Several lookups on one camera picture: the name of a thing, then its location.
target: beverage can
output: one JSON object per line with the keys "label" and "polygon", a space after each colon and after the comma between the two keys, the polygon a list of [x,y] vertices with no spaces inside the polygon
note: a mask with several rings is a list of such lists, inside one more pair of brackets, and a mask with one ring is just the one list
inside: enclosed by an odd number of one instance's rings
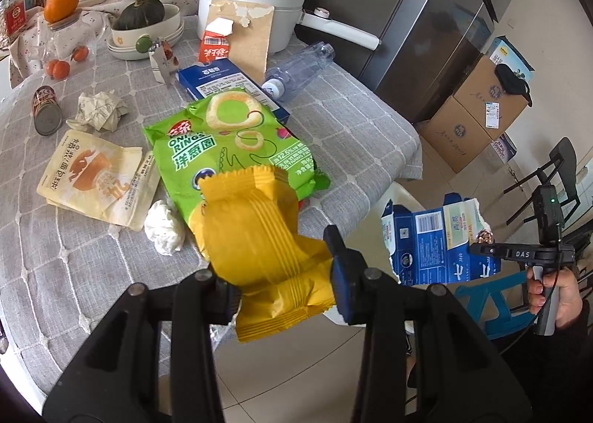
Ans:
{"label": "beverage can", "polygon": [[51,135],[62,124],[62,110],[51,86],[40,86],[33,94],[33,124],[39,135]]}

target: gray refrigerator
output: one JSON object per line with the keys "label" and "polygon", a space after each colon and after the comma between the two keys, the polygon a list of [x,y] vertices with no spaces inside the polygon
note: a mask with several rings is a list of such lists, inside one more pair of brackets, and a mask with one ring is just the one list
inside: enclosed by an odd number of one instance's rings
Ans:
{"label": "gray refrigerator", "polygon": [[375,34],[376,51],[297,26],[305,42],[323,39],[336,62],[407,120],[432,117],[465,74],[511,0],[306,0],[332,18]]}

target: green fruit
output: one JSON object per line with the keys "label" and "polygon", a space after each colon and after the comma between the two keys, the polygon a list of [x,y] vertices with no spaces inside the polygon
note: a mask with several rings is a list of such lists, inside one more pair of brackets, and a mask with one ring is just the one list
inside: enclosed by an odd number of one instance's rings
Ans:
{"label": "green fruit", "polygon": [[140,38],[138,38],[138,41],[136,42],[136,51],[138,53],[147,53],[150,50],[151,46],[152,40],[150,39],[150,37],[148,35],[143,35]]}
{"label": "green fruit", "polygon": [[113,23],[114,30],[135,30],[160,23],[165,19],[165,6],[160,0],[136,0],[127,6]]}

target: gray grip handle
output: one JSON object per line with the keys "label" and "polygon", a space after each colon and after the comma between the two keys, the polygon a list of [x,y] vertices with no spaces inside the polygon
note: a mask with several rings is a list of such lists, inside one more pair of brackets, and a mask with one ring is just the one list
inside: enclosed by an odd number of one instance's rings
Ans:
{"label": "gray grip handle", "polygon": [[[540,282],[543,281],[544,275],[554,274],[555,272],[556,270],[552,268],[533,267],[533,275]],[[556,315],[558,314],[558,304],[560,303],[560,288],[556,287],[552,291],[552,288],[544,287],[544,291],[541,294],[546,299],[549,298],[550,301],[538,312],[533,331],[539,336],[552,336],[556,329]]]}

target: kabocha squash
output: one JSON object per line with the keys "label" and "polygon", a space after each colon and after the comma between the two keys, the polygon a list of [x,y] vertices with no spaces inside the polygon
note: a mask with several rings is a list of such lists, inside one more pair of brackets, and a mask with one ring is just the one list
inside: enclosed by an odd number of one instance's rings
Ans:
{"label": "kabocha squash", "polygon": [[160,0],[136,0],[115,20],[115,30],[135,30],[160,23],[165,18],[165,7]]}
{"label": "kabocha squash", "polygon": [[43,18],[48,23],[63,20],[74,13],[79,0],[47,0],[43,8]]}

